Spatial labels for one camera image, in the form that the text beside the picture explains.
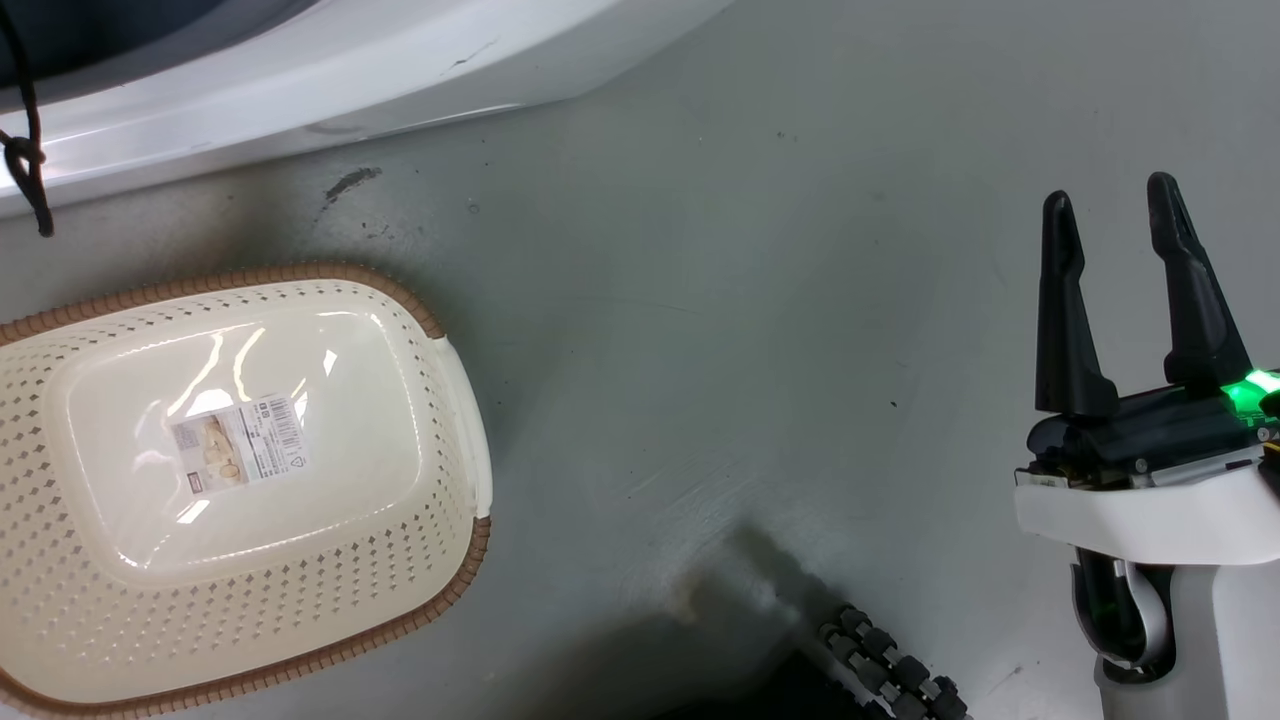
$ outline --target barcode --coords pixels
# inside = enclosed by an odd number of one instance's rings
[[[285,450],[302,447],[302,436],[298,434],[298,425],[288,400],[280,397],[271,401],[271,419],[275,424],[275,436]]]
[[[200,447],[200,436],[196,434],[196,430],[191,429],[189,425],[183,425],[183,424],[174,425],[173,439],[178,442],[179,452]]]

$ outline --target black chain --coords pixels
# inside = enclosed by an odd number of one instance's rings
[[[36,213],[36,224],[40,234],[51,237],[54,234],[54,213],[49,209],[49,200],[45,197],[45,181],[40,176],[40,165],[45,161],[45,152],[40,149],[40,111],[36,109],[36,81],[31,76],[31,65],[27,61],[27,50],[22,46],[18,29],[13,26],[13,19],[4,4],[0,3],[0,33],[9,44],[9,53],[13,55],[14,70],[18,76],[18,90],[22,92],[22,105],[27,110],[28,137],[13,137],[0,131],[0,143],[4,143],[4,164],[13,176],[14,184],[22,191],[22,196],[31,204]]]
[[[923,662],[899,652],[897,643],[865,612],[846,605],[818,630],[823,644],[876,700],[863,706],[872,720],[973,720],[950,678],[929,679]]]

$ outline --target black cable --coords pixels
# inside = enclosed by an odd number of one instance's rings
[[[22,46],[18,29],[13,26],[9,12],[0,3],[0,33],[9,44],[9,53],[13,55],[13,67],[18,76],[18,90],[22,92],[22,105],[27,110],[27,135],[29,137],[12,137],[0,131],[0,143],[4,143],[4,164],[13,176],[14,184],[22,191],[22,196],[31,202],[32,211],[36,213],[36,224],[40,234],[51,237],[54,234],[54,213],[49,209],[49,200],[45,197],[45,182],[40,177],[40,165],[45,161],[45,154],[40,149],[40,111],[36,109],[36,81],[31,76],[31,65],[27,63],[27,50]]]

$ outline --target floor stain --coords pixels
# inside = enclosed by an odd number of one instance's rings
[[[381,168],[357,168],[339,179],[333,187],[330,187],[324,193],[324,200],[326,205],[333,205],[343,196],[347,191],[360,187],[361,184],[376,178],[383,174]]]
[[[1005,683],[1007,683],[1009,680],[1011,680],[1014,676],[1021,675],[1021,674],[1023,674],[1023,666],[1021,666],[1021,664],[1019,664],[1019,665],[1016,665],[1014,667],[1014,670],[1010,674],[1005,675],[1005,678],[1002,680],[1000,680],[998,683],[996,683],[996,687],[993,687],[989,691],[987,691],[987,694],[989,696],[991,693],[993,693],[997,689],[1000,689],[1000,685],[1004,685]]]

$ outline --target green light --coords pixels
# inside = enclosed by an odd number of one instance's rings
[[[1240,419],[1263,418],[1262,398],[1280,391],[1280,375],[1266,370],[1253,370],[1238,383],[1222,386],[1222,392],[1231,398],[1235,414]]]

